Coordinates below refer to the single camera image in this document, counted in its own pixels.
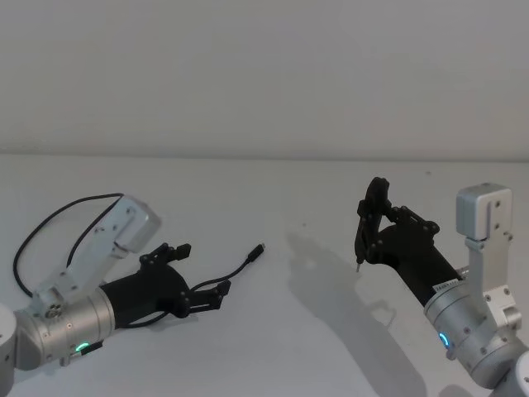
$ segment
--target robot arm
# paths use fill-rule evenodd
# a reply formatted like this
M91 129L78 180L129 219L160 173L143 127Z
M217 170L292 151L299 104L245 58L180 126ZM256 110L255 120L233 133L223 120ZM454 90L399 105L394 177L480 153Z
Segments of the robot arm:
M457 231L467 236L469 266L456 271L434 247L439 227L405 207L392 208L389 183L375 178L359 205L357 262L393 267L424 306L446 347L495 397L529 396L529 354L517 338L522 316L507 286L512 192L495 184L463 189ZM379 232L380 218L394 225Z
M54 360L67 366L102 347L116 329L134 328L131 323L153 313L185 318L221 307L229 280L211 289L190 289L169 265L189 256L189 244L175 249L164 243L141 256L134 275L100 285L112 266L141 250L159 226L160 219L145 204L125 196L96 225L71 266L60 267L37 287L27 308L13 314L0 304L0 397L11 390L15 368L33 370ZM257 246L244 265L263 250Z

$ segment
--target blue led light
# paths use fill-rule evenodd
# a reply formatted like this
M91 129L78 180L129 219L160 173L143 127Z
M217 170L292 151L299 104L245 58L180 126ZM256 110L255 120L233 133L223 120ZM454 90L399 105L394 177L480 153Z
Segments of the blue led light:
M446 347L450 345L450 342L448 341L448 337L446 337L446 335L443 332L439 332L439 338L443 342L443 345L445 345Z

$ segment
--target white tabletop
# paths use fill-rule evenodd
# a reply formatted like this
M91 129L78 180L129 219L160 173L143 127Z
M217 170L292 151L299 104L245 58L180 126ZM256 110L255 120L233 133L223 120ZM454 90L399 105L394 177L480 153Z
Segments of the white tabletop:
M481 397L398 276L384 265L355 273L357 203L376 176L394 205L441 226L436 246L467 262L455 232L458 189L484 181L514 190L509 282L529 313L529 165L154 160L0 156L0 301L28 299L11 261L33 227L63 204L122 191L148 202L161 242L189 242L176 266L190 284L233 270L256 244L264 255L234 280L222 309L119 332L68 368L17 372L10 396ZM35 286L107 203L57 218L28 248L21 275ZM137 269L129 257L107 277ZM520 332L529 342L528 328Z

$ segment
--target white wall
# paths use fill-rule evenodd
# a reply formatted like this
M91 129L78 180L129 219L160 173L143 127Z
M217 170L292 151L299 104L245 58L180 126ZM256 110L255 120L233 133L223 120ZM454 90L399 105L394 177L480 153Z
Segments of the white wall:
M527 0L2 0L0 148L529 159Z

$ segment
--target green led light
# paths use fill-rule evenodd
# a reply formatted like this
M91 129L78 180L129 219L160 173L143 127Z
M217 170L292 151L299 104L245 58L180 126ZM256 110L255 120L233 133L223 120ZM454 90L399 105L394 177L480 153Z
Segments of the green led light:
M75 349L76 352L80 352L82 351L85 347L88 347L90 346L90 343L88 342L83 342L81 343L79 346L77 346L77 348Z

